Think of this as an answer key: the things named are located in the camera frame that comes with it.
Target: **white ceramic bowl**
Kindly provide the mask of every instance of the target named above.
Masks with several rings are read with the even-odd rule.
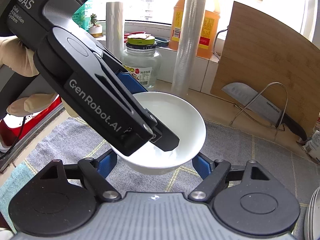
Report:
[[[129,157],[112,149],[129,167],[146,175],[162,175],[190,161],[201,150],[205,140],[205,125],[199,112],[187,101],[161,92],[133,95],[180,139],[178,147],[164,152],[147,142]]]

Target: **gloved hand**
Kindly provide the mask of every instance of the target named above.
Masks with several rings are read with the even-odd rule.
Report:
[[[16,36],[0,37],[0,67],[7,65],[13,71],[26,77],[38,75],[39,72],[33,63],[33,54],[33,51],[23,46]],[[27,98],[20,98],[8,106],[7,113],[22,117],[40,112],[48,108],[57,95],[57,93],[33,94]],[[79,116],[64,101],[63,104],[70,116]]]

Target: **metal screw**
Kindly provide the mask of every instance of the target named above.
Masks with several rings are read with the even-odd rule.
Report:
[[[203,191],[193,191],[191,192],[191,197],[194,199],[204,199],[207,196]]]
[[[108,199],[114,199],[114,198],[117,198],[119,196],[119,193],[118,192],[115,192],[114,190],[108,190],[108,191],[105,191],[102,196],[104,198],[108,198]]]
[[[155,121],[156,123],[158,123],[157,119],[156,119],[152,114],[150,115],[150,117],[151,117],[151,119],[152,119],[153,121]]]
[[[143,124],[143,127],[144,127],[149,133],[153,134],[153,131],[151,130],[151,128],[150,128],[146,123]]]

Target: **gray base plate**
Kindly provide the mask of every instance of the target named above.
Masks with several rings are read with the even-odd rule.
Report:
[[[224,228],[212,216],[208,206],[189,202],[182,193],[128,192],[119,202],[102,204],[96,215],[74,232],[43,238],[18,233],[13,238],[13,240],[40,239],[244,240],[249,238]],[[291,234],[285,234],[273,239],[294,238]]]

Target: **green jar lid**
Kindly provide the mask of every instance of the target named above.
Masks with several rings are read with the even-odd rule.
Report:
[[[150,34],[133,34],[127,37],[127,42],[132,45],[153,45],[156,38]]]

